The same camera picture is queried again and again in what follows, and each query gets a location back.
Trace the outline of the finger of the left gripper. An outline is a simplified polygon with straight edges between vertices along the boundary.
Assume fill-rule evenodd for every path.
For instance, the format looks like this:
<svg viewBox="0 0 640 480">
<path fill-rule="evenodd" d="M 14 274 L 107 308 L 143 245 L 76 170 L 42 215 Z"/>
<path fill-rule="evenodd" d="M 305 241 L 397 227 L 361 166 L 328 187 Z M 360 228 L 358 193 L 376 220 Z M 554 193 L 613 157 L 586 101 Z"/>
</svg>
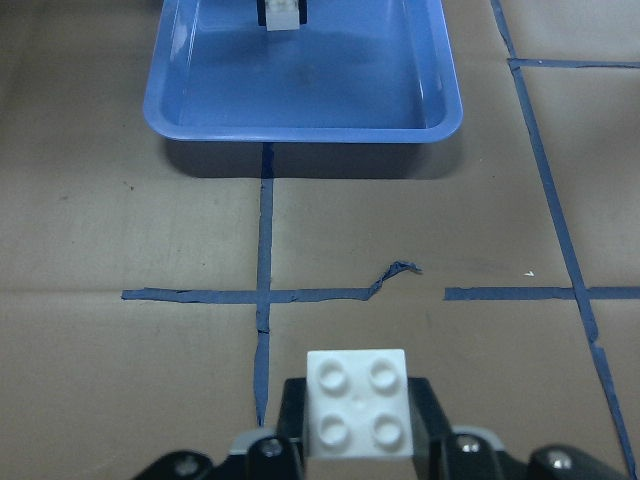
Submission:
<svg viewBox="0 0 640 480">
<path fill-rule="evenodd" d="M 306 24 L 307 23 L 307 1 L 306 0 L 298 0 L 298 11 L 299 11 L 299 23 Z"/>
<path fill-rule="evenodd" d="M 259 26 L 266 25 L 266 1 L 256 0 L 257 19 Z"/>
</svg>

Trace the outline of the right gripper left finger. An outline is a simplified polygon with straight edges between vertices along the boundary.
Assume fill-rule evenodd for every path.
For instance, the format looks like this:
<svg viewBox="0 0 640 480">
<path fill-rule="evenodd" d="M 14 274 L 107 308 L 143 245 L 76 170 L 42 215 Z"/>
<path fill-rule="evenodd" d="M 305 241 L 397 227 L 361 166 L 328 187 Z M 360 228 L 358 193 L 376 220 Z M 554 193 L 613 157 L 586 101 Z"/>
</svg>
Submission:
<svg viewBox="0 0 640 480">
<path fill-rule="evenodd" d="M 276 438 L 282 447 L 276 459 L 281 464 L 283 479 L 305 478 L 306 399 L 307 382 L 304 377 L 284 382 L 276 424 Z"/>
</svg>

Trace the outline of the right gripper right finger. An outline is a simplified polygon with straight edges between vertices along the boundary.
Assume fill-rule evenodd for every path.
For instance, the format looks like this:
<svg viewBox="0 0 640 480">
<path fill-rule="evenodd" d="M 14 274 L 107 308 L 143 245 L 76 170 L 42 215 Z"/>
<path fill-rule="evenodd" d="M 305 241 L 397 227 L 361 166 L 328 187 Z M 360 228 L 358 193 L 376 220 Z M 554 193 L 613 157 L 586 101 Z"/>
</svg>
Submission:
<svg viewBox="0 0 640 480">
<path fill-rule="evenodd" d="M 408 378 L 412 462 L 417 479 L 439 479 L 442 443 L 452 433 L 451 425 L 426 378 Z"/>
</svg>

